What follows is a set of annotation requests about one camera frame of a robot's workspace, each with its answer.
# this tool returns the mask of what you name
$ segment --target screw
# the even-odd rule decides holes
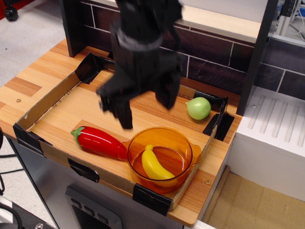
[[[39,223],[36,225],[35,229],[42,229],[43,228],[43,224],[42,223]]]

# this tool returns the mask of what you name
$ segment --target orange bowl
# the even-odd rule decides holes
[[[193,165],[201,158],[199,146],[190,143],[181,133],[166,127],[145,129],[123,144],[127,148],[127,162],[133,179],[157,193],[171,192],[180,187]],[[153,145],[158,161],[174,178],[156,180],[146,175],[142,166],[142,153],[147,145]]]

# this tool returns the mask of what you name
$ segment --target red bell pepper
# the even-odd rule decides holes
[[[120,160],[127,160],[126,147],[108,133],[89,126],[81,126],[71,132],[75,141],[84,148],[106,153]]]

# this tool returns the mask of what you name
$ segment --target green apple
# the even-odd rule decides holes
[[[209,115],[211,104],[206,98],[197,97],[186,102],[186,108],[190,117],[196,120],[201,120]]]

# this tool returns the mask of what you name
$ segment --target yellow banana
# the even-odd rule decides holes
[[[166,180],[175,177],[160,164],[153,152],[153,145],[147,145],[145,147],[145,151],[142,154],[142,165],[150,179]]]

